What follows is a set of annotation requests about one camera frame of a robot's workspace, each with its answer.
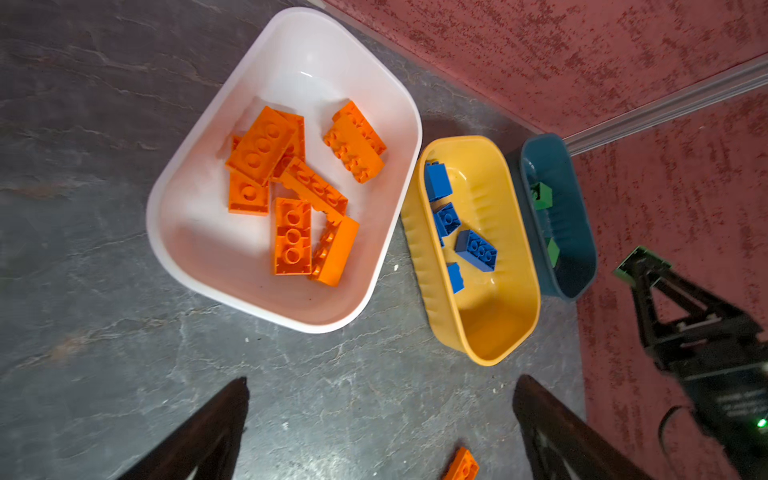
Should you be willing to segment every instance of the lego stud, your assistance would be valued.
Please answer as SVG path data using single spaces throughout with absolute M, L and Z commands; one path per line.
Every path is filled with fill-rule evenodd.
M 270 142 L 266 138 L 260 138 L 259 140 L 257 140 L 256 146 L 258 147 L 261 153 L 267 154 L 272 149 L 272 142 Z
M 298 169 L 296 172 L 296 178 L 298 178 L 299 181 L 303 184 L 308 184 L 310 182 L 310 176 Z
M 259 154 L 253 152 L 245 156 L 245 161 L 251 168 L 258 168 L 261 165 L 261 157 Z
M 288 210 L 288 213 L 286 213 L 286 222 L 289 225 L 298 225 L 301 221 L 301 216 L 296 212 L 295 210 Z
M 253 185 L 246 185 L 242 190 L 240 190 L 240 195 L 242 195 L 243 198 L 249 202 L 252 202 L 256 200 L 256 189 L 253 187 Z
M 292 228 L 286 232 L 286 240 L 288 240 L 288 243 L 291 245 L 296 245 L 299 243 L 299 240 L 301 240 L 301 232 L 296 230 L 295 228 Z
M 455 251 L 461 258 L 483 272 L 492 272 L 496 268 L 498 251 L 472 230 L 463 230 L 458 233 Z
M 310 186 L 312 187 L 312 190 L 313 190 L 313 191 L 314 191 L 316 194 L 318 194 L 318 195 L 322 195 L 322 194 L 324 194 L 324 193 L 326 192 L 326 189 L 325 189 L 325 188 L 323 188 L 323 185 L 320 185 L 320 184 L 319 184 L 319 183 L 317 183 L 317 182 L 312 182 L 312 185 L 310 185 Z
M 266 134 L 272 138 L 278 138 L 280 136 L 280 129 L 275 124 L 268 124 L 266 126 Z
M 301 260 L 301 253 L 295 248 L 289 248 L 283 253 L 283 261 L 289 265 Z

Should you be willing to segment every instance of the green lego brick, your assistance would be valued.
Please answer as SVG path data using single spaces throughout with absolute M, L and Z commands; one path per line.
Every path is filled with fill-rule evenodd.
M 627 270 L 627 262 L 629 262 L 629 260 L 631 260 L 631 259 L 633 259 L 635 257 L 641 256 L 641 255 L 650 255 L 652 257 L 655 257 L 656 260 L 659 260 L 660 262 L 662 262 L 667 268 L 672 268 L 672 263 L 670 263 L 670 262 L 666 261 L 665 259 L 659 257 L 658 254 L 656 254 L 655 252 L 652 252 L 649 249 L 647 249 L 646 247 L 643 247 L 642 245 L 640 245 L 640 246 L 636 247 L 634 250 L 632 250 L 632 253 L 627 255 L 627 258 L 625 258 L 624 261 L 621 262 L 621 264 L 616 268 L 616 270 L 614 270 L 614 275 L 619 280 L 621 280 L 622 282 L 624 282 L 627 285 L 631 286 L 632 288 L 635 287 L 635 282 L 634 282 L 634 279 L 632 278 L 632 276 L 630 275 L 629 271 Z M 656 282 L 658 282 L 658 281 L 659 280 L 656 279 L 656 281 L 654 281 L 654 283 L 651 286 L 656 285 Z
M 554 268 L 558 264 L 558 258 L 560 258 L 560 247 L 555 243 L 554 238 L 547 239 L 547 253 L 549 253 L 549 261 Z
M 552 206 L 552 189 L 543 182 L 538 182 L 531 186 L 531 195 L 533 196 L 533 207 L 536 210 L 543 210 Z

